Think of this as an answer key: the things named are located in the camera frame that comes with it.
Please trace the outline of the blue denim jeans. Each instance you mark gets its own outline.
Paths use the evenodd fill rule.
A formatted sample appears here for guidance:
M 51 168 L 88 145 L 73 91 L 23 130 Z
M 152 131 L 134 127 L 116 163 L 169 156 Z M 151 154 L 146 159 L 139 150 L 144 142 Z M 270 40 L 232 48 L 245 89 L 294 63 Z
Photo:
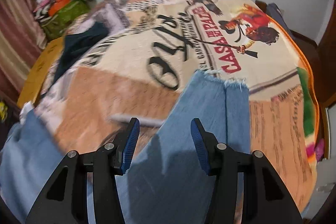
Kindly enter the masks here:
M 248 97 L 244 80 L 194 73 L 163 126 L 116 177 L 126 223 L 205 221 L 215 179 L 201 169 L 191 121 L 199 118 L 218 141 L 248 153 Z M 63 156 L 33 111 L 11 128 L 1 151 L 1 196 L 20 222 Z

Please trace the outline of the dark navy folded garment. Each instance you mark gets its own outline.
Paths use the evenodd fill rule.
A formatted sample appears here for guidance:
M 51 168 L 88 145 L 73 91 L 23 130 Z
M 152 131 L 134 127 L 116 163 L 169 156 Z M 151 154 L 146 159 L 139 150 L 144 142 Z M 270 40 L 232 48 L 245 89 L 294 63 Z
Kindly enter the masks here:
M 109 34 L 108 28 L 103 23 L 96 22 L 90 29 L 80 34 L 67 35 L 64 40 L 64 51 L 59 59 L 52 84 L 91 49 L 96 43 Z

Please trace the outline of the striped maroon curtain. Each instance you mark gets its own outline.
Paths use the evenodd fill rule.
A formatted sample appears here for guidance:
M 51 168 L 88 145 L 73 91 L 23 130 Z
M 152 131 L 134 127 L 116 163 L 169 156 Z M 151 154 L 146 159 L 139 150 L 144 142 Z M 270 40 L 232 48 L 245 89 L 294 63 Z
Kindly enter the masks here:
M 33 16 L 36 5 L 37 0 L 1 0 L 1 92 L 14 102 L 47 42 Z

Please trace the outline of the dark blue cloth behind bed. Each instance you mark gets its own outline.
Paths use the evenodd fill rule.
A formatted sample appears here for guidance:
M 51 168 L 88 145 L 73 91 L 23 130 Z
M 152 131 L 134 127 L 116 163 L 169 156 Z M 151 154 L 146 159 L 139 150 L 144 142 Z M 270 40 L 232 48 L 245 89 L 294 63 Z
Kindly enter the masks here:
M 266 14 L 269 15 L 274 20 L 276 20 L 276 22 L 280 24 L 280 26 L 282 26 L 282 28 L 286 31 L 286 33 L 294 40 L 294 36 L 291 30 L 286 25 L 282 13 L 275 3 L 270 3 L 266 6 Z

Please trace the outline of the printed newspaper pattern blanket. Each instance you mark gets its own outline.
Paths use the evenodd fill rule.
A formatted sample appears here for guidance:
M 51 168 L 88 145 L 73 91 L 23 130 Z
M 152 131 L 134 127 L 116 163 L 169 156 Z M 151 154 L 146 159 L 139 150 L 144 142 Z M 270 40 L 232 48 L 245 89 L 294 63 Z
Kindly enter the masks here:
M 318 104 L 311 67 L 279 20 L 251 0 L 105 0 L 65 39 L 103 23 L 109 34 L 46 79 L 37 114 L 63 150 L 90 152 L 115 114 L 166 119 L 197 70 L 249 89 L 248 147 L 263 151 L 299 210 L 317 171 Z

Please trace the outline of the green bag with clutter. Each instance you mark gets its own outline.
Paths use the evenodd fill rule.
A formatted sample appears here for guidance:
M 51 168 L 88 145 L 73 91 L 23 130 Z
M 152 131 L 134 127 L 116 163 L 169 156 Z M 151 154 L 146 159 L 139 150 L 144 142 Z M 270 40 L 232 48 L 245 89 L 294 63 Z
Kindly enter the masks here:
M 51 41 L 63 35 L 79 16 L 86 14 L 96 0 L 37 0 L 34 19 Z

